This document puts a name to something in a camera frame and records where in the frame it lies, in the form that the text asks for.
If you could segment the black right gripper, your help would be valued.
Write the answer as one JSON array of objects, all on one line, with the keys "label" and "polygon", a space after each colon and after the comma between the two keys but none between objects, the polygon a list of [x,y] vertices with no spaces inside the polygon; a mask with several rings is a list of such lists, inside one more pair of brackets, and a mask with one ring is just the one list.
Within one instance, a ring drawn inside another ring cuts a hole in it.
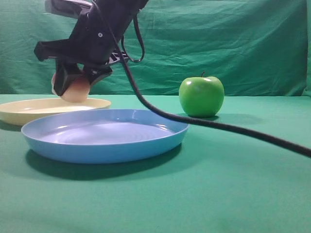
[{"label": "black right gripper", "polygon": [[[80,14],[69,38],[39,41],[34,53],[39,61],[54,58],[53,90],[59,97],[68,89],[93,86],[112,74],[103,66],[113,52],[114,41],[124,35],[145,0],[96,0],[89,12]],[[84,64],[84,76],[77,63]]]}]

